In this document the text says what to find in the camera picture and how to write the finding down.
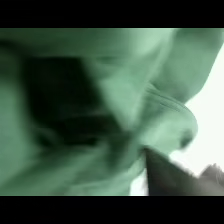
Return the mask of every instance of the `green fabric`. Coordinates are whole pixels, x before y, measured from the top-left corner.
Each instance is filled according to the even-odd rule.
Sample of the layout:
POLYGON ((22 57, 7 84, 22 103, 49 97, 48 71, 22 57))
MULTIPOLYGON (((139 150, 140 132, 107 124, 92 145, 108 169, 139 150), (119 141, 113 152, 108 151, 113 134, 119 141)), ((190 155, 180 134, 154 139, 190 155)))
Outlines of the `green fabric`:
POLYGON ((128 195, 144 169, 143 145, 168 156, 195 137, 197 122, 184 103, 206 82, 222 29, 1 28, 0 39, 29 56, 22 63, 0 51, 0 195, 128 195), (45 104, 52 114, 33 106, 39 120, 21 78, 27 68, 30 82, 41 80, 40 94, 53 97, 45 104), (63 70, 73 77, 74 102, 92 91, 88 96, 95 100, 89 97, 82 112, 107 114, 112 133, 102 133, 92 146, 65 145, 56 137, 44 153, 49 149, 35 142, 36 129, 52 136, 49 126, 57 116, 80 112, 71 106, 69 82, 58 75, 63 70))

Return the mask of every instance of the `blurry green clothing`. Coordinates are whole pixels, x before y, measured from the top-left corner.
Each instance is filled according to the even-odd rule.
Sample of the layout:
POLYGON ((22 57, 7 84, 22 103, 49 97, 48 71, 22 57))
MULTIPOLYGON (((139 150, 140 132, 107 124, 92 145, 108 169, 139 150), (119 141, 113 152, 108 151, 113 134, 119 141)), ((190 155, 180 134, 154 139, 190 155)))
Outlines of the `blurry green clothing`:
POLYGON ((221 28, 1 28, 0 194, 129 195, 142 146, 197 133, 221 28))

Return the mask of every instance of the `green cloth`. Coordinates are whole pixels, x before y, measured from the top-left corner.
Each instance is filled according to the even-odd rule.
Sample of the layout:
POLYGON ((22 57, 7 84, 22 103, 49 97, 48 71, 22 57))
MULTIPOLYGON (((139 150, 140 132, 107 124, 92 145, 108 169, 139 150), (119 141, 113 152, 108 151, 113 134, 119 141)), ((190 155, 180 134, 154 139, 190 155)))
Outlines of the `green cloth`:
POLYGON ((184 103, 206 82, 222 32, 1 28, 0 195, 128 195, 144 169, 142 146, 168 156, 195 137, 184 103), (57 122, 91 113, 108 123, 97 141, 65 144, 74 133, 57 122), (37 132, 52 145, 39 144, 37 132))

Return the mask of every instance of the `person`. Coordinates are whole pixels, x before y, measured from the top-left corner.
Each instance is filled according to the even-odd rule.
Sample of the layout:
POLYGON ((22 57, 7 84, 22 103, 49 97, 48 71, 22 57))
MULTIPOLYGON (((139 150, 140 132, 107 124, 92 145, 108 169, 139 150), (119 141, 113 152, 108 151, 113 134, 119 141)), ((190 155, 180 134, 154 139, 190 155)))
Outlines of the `person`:
POLYGON ((221 28, 1 28, 0 195, 129 195, 142 148, 197 122, 221 28))

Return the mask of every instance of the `green garment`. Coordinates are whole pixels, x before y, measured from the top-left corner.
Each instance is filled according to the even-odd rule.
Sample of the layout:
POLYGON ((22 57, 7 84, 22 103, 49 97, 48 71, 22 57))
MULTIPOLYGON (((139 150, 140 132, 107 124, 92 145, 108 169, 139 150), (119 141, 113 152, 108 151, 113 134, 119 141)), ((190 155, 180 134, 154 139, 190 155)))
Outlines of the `green garment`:
POLYGON ((1 28, 0 195, 129 195, 142 146, 168 156, 195 137, 184 103, 206 82, 222 32, 1 28), (76 143, 74 126, 99 127, 95 140, 76 143))

